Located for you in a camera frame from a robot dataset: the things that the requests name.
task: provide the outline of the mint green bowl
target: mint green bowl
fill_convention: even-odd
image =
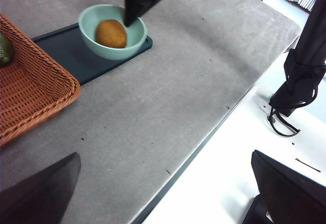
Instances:
[[[106,47],[95,41],[97,26],[102,20],[106,19],[115,19],[124,26],[127,32],[127,45],[125,48]],[[147,29],[140,18],[129,27],[125,27],[123,19],[124,9],[118,6],[107,4],[90,6],[81,12],[78,19],[81,36],[86,45],[102,58],[108,60],[127,59],[136,54],[141,48],[147,37]]]

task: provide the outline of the avocado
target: avocado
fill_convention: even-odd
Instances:
[[[14,58],[14,46],[10,40],[0,32],[0,67],[11,63]]]

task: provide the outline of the tray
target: tray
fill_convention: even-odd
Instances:
[[[78,23],[32,39],[54,60],[61,64],[81,85],[113,70],[152,47],[147,36],[143,46],[134,56],[120,61],[106,60],[89,50],[79,30]]]

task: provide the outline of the orange wicker basket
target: orange wicker basket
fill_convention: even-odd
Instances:
[[[0,31],[15,49],[0,68],[0,147],[53,117],[80,93],[79,82],[0,14]]]

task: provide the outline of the gray table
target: gray table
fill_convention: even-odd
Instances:
[[[123,0],[2,0],[2,11],[36,36],[99,3]],[[163,0],[143,19],[152,49],[5,147],[2,188],[77,151],[82,169],[62,223],[130,222],[300,33],[259,0]]]

